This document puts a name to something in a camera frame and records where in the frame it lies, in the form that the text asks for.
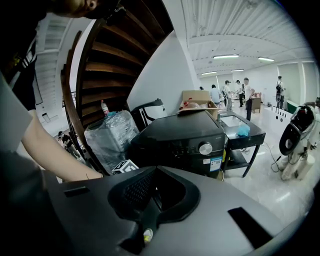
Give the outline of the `wooden spiral staircase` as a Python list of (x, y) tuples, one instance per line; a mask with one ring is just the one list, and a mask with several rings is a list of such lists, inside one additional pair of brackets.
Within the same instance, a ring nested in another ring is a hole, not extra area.
[(121, 0), (126, 14), (111, 25), (93, 19), (78, 31), (61, 71), (62, 95), (71, 136), (81, 152), (92, 154), (85, 129), (110, 111), (127, 110), (139, 75), (173, 26), (163, 0)]

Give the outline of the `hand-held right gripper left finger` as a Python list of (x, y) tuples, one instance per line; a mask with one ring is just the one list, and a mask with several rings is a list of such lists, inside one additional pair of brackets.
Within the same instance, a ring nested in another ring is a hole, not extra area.
[(97, 179), (59, 183), (44, 175), (54, 212), (65, 231), (67, 256), (157, 256), (156, 168), (144, 167)]

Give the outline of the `white cylinder bin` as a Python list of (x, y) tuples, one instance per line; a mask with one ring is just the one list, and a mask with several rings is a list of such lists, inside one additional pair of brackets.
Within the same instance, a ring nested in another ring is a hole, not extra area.
[(312, 166), (315, 163), (315, 158), (312, 155), (308, 155), (307, 157), (301, 158), (298, 161), (298, 165), (296, 168), (296, 178), (298, 180), (303, 180), (309, 170), (312, 168)]

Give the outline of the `open cardboard box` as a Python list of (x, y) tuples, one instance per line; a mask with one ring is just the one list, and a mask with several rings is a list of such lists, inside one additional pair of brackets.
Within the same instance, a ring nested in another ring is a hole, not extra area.
[[(184, 108), (181, 106), (184, 101), (192, 98), (192, 102), (198, 103), (200, 108)], [(218, 107), (212, 102), (210, 93), (206, 90), (184, 90), (182, 91), (182, 102), (178, 110), (178, 114), (195, 111), (207, 111), (215, 120), (218, 118)]]

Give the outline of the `plastic-wrapped black appliance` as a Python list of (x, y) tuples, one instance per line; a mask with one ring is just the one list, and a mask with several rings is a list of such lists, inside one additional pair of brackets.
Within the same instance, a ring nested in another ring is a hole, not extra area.
[(131, 140), (138, 134), (135, 121), (127, 110), (105, 117), (89, 125), (84, 131), (88, 146), (108, 174), (126, 160)]

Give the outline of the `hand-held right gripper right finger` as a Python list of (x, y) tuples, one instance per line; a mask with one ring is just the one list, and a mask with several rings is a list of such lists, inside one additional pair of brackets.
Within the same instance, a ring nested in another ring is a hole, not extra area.
[(149, 256), (242, 256), (254, 250), (231, 209), (242, 207), (272, 237), (284, 225), (266, 207), (231, 184), (184, 170), (166, 167), (200, 191), (197, 208), (183, 221), (161, 224), (149, 244)]

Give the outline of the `black sink table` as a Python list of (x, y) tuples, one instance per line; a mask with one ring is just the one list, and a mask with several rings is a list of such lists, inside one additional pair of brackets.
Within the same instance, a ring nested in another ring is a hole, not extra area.
[[(242, 177), (244, 178), (251, 169), (260, 146), (265, 140), (266, 133), (258, 126), (248, 121), (244, 117), (236, 114), (235, 112), (222, 110), (219, 112), (219, 114), (219, 123), (225, 133), (225, 159), (223, 164), (221, 165), (221, 170), (225, 172), (227, 170), (245, 168), (245, 171), (242, 175)], [(231, 115), (238, 117), (250, 127), (250, 133), (248, 136), (240, 137), (237, 135), (238, 127), (228, 127), (224, 125), (224, 123), (221, 121), (221, 117)], [(242, 150), (249, 149), (251, 147), (254, 147), (254, 151), (252, 153), (251, 159), (247, 161), (243, 156)]]

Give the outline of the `light blue crumpled cloth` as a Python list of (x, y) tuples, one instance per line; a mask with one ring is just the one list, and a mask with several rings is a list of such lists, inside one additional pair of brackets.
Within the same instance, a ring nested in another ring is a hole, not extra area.
[(250, 133), (250, 130), (251, 130), (250, 127), (246, 123), (243, 123), (243, 124), (238, 126), (236, 134), (239, 137), (248, 137), (249, 133)]

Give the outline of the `blue white label sticker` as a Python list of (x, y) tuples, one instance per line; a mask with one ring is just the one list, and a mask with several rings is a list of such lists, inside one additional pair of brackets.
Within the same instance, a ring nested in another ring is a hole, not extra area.
[(210, 159), (210, 172), (219, 171), (221, 168), (223, 157), (213, 157)]

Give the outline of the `silver control knob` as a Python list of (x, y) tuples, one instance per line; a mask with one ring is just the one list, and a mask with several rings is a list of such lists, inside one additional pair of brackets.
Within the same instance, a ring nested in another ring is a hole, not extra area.
[(213, 150), (212, 144), (207, 141), (202, 141), (198, 145), (198, 151), (201, 155), (209, 155)]

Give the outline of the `person's dark t-shirt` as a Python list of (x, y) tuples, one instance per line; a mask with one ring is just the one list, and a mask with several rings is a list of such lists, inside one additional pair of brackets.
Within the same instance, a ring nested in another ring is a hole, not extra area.
[(28, 110), (36, 108), (34, 94), (36, 27), (46, 11), (8, 10), (0, 18), (0, 70), (13, 93)]

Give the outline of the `person's left white shoe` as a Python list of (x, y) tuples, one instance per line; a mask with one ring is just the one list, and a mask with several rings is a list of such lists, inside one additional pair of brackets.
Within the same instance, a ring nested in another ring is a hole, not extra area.
[(153, 238), (153, 230), (151, 228), (146, 228), (143, 232), (143, 241), (144, 244), (148, 244), (151, 242)]

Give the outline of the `white panel with black knobs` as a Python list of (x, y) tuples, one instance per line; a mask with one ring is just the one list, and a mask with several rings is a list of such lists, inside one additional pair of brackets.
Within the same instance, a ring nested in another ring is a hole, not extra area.
[(292, 117), (292, 114), (276, 106), (263, 109), (263, 121), (271, 128), (285, 128)]

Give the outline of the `dark green bin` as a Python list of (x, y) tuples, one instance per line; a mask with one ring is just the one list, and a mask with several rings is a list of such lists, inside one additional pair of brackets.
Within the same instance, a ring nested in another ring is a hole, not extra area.
[(293, 114), (296, 111), (296, 109), (299, 107), (299, 104), (291, 100), (287, 100), (286, 105), (287, 105), (287, 111), (291, 114)]

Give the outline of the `black white backpack device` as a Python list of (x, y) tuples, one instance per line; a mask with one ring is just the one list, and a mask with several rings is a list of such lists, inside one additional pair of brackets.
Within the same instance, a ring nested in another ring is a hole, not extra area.
[(298, 106), (280, 138), (279, 150), (281, 154), (284, 156), (291, 154), (299, 142), (309, 136), (315, 124), (315, 109), (306, 104)]

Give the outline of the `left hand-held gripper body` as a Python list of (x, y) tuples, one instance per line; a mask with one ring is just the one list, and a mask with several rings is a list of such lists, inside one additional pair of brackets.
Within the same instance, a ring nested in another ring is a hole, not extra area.
[(115, 175), (120, 173), (127, 173), (137, 169), (139, 169), (139, 167), (131, 160), (124, 160), (121, 161), (115, 168), (113, 168), (112, 174)]

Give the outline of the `black washing machine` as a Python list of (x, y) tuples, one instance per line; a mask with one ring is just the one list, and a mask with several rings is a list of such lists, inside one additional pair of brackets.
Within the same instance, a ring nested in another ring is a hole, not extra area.
[[(156, 119), (135, 136), (128, 149), (138, 167), (167, 166), (217, 179), (210, 172), (211, 158), (223, 157), (225, 132), (206, 111), (191, 111)], [(199, 153), (200, 142), (209, 142), (212, 152)]]

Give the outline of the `white sink basin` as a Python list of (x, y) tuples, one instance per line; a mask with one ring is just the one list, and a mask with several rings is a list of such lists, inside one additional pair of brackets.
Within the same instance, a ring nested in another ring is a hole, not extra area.
[(243, 124), (246, 124), (243, 122), (240, 118), (238, 118), (235, 115), (229, 115), (229, 116), (222, 116), (221, 121), (223, 122), (224, 126), (227, 127), (239, 127), (242, 126)]

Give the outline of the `person's left forearm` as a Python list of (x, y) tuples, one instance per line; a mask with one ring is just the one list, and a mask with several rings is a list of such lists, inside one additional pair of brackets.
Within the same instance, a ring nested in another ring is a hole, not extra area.
[(103, 175), (76, 160), (43, 128), (36, 111), (28, 112), (32, 120), (22, 144), (32, 159), (47, 171), (67, 182), (102, 178)]

